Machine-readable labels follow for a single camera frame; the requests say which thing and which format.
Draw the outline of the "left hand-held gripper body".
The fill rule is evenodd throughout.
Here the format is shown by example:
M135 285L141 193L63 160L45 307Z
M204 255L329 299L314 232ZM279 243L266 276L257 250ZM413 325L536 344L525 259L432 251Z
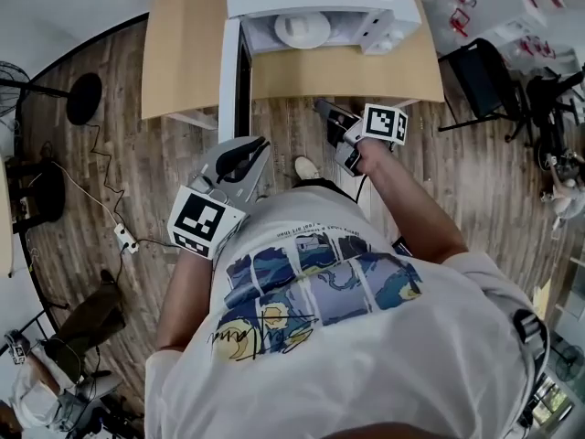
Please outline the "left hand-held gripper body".
M248 174L237 168L225 176L205 166L179 188L167 223L176 246L213 261L246 218Z

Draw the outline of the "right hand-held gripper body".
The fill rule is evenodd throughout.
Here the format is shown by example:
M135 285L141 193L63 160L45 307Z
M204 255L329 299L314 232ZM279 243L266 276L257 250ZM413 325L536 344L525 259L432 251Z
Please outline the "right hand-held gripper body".
M377 139L389 149L406 143L409 118L401 109L367 103L360 118L350 130L343 130L327 119L328 132L332 132L328 141L335 148L335 161L351 177L361 175L357 169L361 159L357 144L365 138Z

